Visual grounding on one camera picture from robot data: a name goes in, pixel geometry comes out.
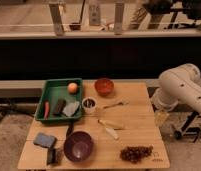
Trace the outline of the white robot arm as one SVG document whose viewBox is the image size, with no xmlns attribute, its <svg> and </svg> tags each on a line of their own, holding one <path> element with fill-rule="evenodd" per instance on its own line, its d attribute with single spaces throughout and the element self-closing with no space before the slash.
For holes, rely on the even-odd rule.
<svg viewBox="0 0 201 171">
<path fill-rule="evenodd" d="M 200 69 L 191 63 L 168 69 L 159 75 L 151 102 L 158 110 L 172 111 L 181 101 L 201 114 L 200 79 Z"/>
</svg>

